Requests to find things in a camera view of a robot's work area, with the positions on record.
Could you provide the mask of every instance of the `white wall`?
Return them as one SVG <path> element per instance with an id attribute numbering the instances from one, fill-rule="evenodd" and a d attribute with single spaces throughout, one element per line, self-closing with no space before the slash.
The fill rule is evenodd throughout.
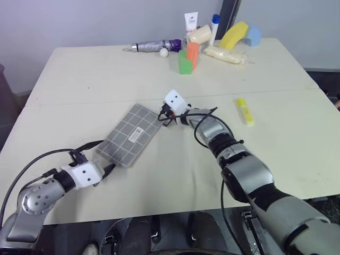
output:
<path id="1" fill-rule="evenodd" d="M 0 63 L 14 93 L 31 90 L 56 47 L 185 36 L 184 13 L 210 23 L 222 0 L 1 0 Z"/>
<path id="2" fill-rule="evenodd" d="M 340 0 L 242 0 L 238 21 L 278 38 L 304 68 L 340 70 Z"/>

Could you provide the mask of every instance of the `gray grid box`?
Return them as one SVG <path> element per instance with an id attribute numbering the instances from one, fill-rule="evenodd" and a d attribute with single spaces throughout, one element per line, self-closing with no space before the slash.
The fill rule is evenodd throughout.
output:
<path id="1" fill-rule="evenodd" d="M 162 126 L 158 115 L 135 104 L 98 148 L 97 153 L 128 168 Z"/>

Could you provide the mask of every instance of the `yellow foam arch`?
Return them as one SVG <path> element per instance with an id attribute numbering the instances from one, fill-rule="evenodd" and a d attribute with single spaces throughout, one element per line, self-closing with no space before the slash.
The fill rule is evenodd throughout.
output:
<path id="1" fill-rule="evenodd" d="M 234 48 L 235 44 L 247 35 L 249 25 L 241 21 L 233 25 L 223 36 L 219 46 L 225 49 Z"/>

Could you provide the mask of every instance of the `orange block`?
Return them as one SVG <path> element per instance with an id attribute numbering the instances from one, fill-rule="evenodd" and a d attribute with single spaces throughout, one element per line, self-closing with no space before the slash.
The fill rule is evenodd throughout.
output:
<path id="1" fill-rule="evenodd" d="M 190 42 L 186 48 L 186 59 L 192 61 L 192 69 L 194 70 L 197 65 L 198 53 L 200 45 L 196 42 Z"/>

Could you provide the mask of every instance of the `yellow highlighter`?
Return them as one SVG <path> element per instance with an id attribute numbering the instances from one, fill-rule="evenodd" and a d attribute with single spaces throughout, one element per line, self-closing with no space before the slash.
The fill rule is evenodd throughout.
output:
<path id="1" fill-rule="evenodd" d="M 247 103 L 243 98 L 236 99 L 237 107 L 239 108 L 240 114 L 247 126 L 254 126 L 254 119 L 251 115 Z"/>

